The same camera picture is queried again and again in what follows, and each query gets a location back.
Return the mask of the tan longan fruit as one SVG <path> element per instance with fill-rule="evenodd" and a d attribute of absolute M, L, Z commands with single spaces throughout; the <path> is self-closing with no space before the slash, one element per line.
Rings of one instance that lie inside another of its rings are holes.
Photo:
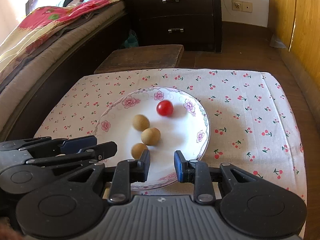
<path fill-rule="evenodd" d="M 160 138 L 161 132 L 155 127 L 148 128 L 141 133 L 141 141 L 148 146 L 157 145 Z"/>
<path fill-rule="evenodd" d="M 142 155 L 144 150 L 147 150 L 148 147 L 144 143 L 137 143 L 134 144 L 131 148 L 131 155 L 133 159 L 138 160 L 140 156 Z"/>
<path fill-rule="evenodd" d="M 150 127 L 150 122 L 146 116 L 137 114 L 132 120 L 132 126 L 134 129 L 143 132 Z"/>

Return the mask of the red cherry tomato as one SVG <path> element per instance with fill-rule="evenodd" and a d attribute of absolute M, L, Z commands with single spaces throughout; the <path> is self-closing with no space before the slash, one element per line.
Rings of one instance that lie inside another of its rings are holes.
<path fill-rule="evenodd" d="M 171 116 L 173 114 L 174 107 L 169 100 L 163 100 L 158 103 L 156 111 L 161 116 Z"/>

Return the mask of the white floral ceramic plate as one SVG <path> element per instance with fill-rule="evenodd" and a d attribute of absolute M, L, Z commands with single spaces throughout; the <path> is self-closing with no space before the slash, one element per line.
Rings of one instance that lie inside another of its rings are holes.
<path fill-rule="evenodd" d="M 143 191 L 176 182 L 176 150 L 186 160 L 200 160 L 209 144 L 210 124 L 206 110 L 192 95 L 175 88 L 151 87 L 127 94 L 107 107 L 93 134 L 100 144 L 113 141 L 117 145 L 107 167 L 134 158 L 131 151 L 138 143 L 148 147 L 148 178 L 131 185 L 132 190 Z"/>

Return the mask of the bed with beige mattress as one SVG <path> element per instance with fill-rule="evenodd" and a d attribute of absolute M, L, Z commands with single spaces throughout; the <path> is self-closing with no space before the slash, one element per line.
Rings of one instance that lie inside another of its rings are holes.
<path fill-rule="evenodd" d="M 40 7 L 70 7 L 83 0 L 42 0 Z M 1 82 L 1 140 L 56 135 L 64 121 L 79 120 L 83 96 L 75 106 L 60 106 L 80 78 L 91 75 L 126 39 L 125 4 L 105 6 L 62 28 Z"/>

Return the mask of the cherry print tablecloth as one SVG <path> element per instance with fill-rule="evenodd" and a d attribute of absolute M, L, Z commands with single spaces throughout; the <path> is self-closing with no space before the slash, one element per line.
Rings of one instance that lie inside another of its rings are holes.
<path fill-rule="evenodd" d="M 208 114 L 209 144 L 200 161 L 210 167 L 230 163 L 306 199 L 303 146 L 291 106 L 280 83 L 269 73 L 210 69 L 152 69 L 97 74 L 81 78 L 59 102 L 75 106 L 83 96 L 79 120 L 64 121 L 56 135 L 74 139 L 94 135 L 107 107 L 144 88 L 169 87 L 196 98 Z M 193 194 L 193 185 L 180 183 L 132 194 Z"/>

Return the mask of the dark wooden stool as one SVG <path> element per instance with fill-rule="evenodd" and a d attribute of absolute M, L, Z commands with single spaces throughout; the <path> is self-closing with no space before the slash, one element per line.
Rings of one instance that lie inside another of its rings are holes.
<path fill-rule="evenodd" d="M 113 51 L 95 70 L 95 74 L 140 69 L 178 67 L 184 46 L 167 44 L 126 48 Z"/>

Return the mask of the floral red yellow quilt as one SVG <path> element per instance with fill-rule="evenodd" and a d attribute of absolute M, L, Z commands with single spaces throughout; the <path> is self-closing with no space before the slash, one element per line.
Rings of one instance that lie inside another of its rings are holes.
<path fill-rule="evenodd" d="M 1 44 L 1 82 L 51 36 L 80 16 L 119 0 L 91 0 L 70 7 L 40 7 L 32 11 Z"/>

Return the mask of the dark wooden nightstand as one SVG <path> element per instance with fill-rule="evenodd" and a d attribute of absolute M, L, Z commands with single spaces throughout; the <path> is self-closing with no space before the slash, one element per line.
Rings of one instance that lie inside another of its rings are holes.
<path fill-rule="evenodd" d="M 140 46 L 181 44 L 221 52 L 221 0 L 124 0 Z"/>

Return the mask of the wooden wardrobe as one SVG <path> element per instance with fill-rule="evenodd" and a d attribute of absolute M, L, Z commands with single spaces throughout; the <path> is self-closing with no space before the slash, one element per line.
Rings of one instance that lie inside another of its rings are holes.
<path fill-rule="evenodd" d="M 319 123 L 319 0 L 269 0 L 268 28 Z"/>

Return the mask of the wall power outlet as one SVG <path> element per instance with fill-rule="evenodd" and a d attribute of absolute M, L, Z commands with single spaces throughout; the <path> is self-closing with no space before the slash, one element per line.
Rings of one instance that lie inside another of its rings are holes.
<path fill-rule="evenodd" d="M 232 0 L 232 10 L 252 13 L 253 4 L 251 2 Z"/>

